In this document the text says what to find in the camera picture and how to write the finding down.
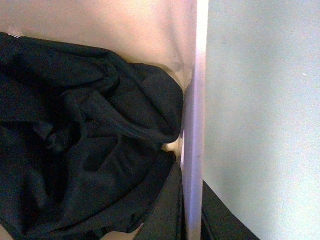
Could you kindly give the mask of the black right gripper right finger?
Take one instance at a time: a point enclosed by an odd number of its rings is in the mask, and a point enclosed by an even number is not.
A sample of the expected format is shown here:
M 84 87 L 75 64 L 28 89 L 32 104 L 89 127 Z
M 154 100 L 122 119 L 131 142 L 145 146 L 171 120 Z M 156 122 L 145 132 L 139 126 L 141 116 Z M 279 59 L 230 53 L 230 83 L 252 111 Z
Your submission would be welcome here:
M 202 240 L 259 240 L 219 199 L 209 185 L 202 182 Z

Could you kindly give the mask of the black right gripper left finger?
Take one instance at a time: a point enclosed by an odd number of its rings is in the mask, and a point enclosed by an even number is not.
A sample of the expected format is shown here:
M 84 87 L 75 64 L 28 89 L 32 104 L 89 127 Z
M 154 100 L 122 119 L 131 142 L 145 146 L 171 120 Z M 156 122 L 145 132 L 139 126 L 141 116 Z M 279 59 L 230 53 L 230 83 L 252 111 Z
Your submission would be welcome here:
M 173 164 L 152 211 L 148 215 L 135 240 L 183 240 L 184 197 L 182 171 Z

